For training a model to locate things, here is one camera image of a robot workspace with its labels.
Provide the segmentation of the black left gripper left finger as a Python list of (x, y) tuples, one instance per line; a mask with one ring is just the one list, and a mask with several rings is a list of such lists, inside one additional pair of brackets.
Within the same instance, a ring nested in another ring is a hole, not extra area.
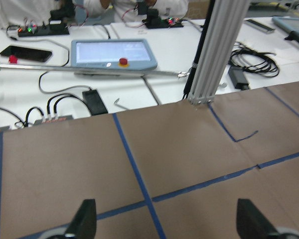
[(93, 239), (97, 230), (95, 199), (85, 199), (66, 229), (67, 239)]

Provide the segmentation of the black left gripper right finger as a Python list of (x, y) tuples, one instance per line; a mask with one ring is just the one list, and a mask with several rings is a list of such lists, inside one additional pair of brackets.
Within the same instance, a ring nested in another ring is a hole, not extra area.
[(238, 199), (236, 230), (241, 239), (279, 239), (281, 237), (277, 229), (250, 199)]

